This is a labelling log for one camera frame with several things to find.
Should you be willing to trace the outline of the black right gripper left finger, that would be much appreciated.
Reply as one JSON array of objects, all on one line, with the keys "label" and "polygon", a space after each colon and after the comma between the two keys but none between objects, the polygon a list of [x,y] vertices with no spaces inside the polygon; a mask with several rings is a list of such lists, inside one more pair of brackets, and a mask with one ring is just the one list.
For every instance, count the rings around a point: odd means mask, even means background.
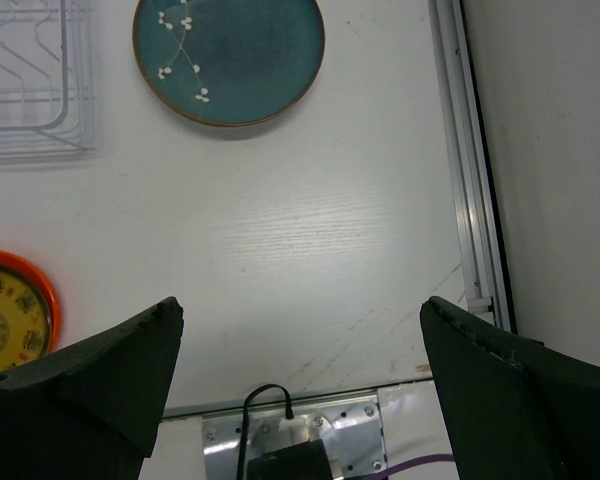
[{"label": "black right gripper left finger", "polygon": [[156,444],[183,334],[173,297],[0,372],[0,479],[136,479]]}]

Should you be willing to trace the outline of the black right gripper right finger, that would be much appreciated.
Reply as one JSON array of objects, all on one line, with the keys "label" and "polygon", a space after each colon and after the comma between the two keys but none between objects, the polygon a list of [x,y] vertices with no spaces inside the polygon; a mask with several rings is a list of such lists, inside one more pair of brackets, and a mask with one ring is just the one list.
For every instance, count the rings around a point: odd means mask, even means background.
[{"label": "black right gripper right finger", "polygon": [[600,479],[600,367],[440,298],[420,325],[462,479]]}]

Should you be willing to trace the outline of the orange plate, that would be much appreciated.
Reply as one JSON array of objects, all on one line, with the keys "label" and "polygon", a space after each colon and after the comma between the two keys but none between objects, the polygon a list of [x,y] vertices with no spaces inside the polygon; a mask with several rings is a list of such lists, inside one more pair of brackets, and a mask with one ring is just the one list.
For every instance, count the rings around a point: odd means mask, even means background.
[{"label": "orange plate", "polygon": [[0,267],[17,273],[45,300],[49,310],[50,335],[47,353],[58,345],[63,329],[63,311],[57,290],[47,275],[34,263],[15,253],[0,250]]}]

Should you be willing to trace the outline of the dark teal plate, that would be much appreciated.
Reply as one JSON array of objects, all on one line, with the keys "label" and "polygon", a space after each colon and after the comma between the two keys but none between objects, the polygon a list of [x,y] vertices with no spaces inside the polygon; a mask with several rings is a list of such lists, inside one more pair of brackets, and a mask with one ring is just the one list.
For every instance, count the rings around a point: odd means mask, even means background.
[{"label": "dark teal plate", "polygon": [[132,45],[168,108],[219,127],[256,125],[309,91],[326,47],[315,1],[141,1]]}]

